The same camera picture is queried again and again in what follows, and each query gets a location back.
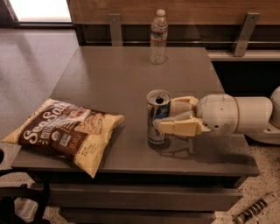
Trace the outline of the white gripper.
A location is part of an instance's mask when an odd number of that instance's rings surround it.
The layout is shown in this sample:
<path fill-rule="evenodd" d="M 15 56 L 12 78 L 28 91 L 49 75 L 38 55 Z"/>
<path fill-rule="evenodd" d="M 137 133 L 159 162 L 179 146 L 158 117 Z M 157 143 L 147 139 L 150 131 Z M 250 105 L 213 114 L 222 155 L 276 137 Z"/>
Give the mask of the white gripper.
<path fill-rule="evenodd" d="M 191 111 L 196 110 L 196 117 Z M 236 100 L 228 94 L 210 94 L 198 100 L 193 96 L 173 98 L 170 116 L 158 118 L 153 126 L 159 132 L 182 137 L 202 133 L 212 136 L 230 136 L 238 124 Z"/>

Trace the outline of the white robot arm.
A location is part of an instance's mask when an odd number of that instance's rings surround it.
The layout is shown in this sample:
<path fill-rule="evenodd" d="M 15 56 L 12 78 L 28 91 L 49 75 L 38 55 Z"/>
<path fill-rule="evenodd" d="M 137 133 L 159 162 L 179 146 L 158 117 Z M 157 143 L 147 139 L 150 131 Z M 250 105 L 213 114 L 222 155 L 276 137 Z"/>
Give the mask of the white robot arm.
<path fill-rule="evenodd" d="M 182 96 L 171 100 L 171 113 L 157 118 L 153 126 L 161 133 L 196 137 L 243 134 L 266 143 L 280 142 L 279 90 L 272 96 L 209 94 L 201 99 Z"/>

